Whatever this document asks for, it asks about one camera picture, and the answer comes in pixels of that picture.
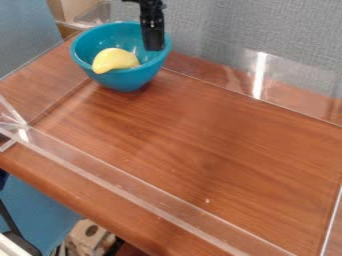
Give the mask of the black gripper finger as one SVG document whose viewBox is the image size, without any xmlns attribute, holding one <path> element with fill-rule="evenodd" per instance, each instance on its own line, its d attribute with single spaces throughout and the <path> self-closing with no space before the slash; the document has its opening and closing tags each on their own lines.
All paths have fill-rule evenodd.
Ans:
<svg viewBox="0 0 342 256">
<path fill-rule="evenodd" d="M 139 0 L 140 27 L 144 47 L 148 51 L 164 48 L 164 4 L 162 0 Z"/>
</svg>

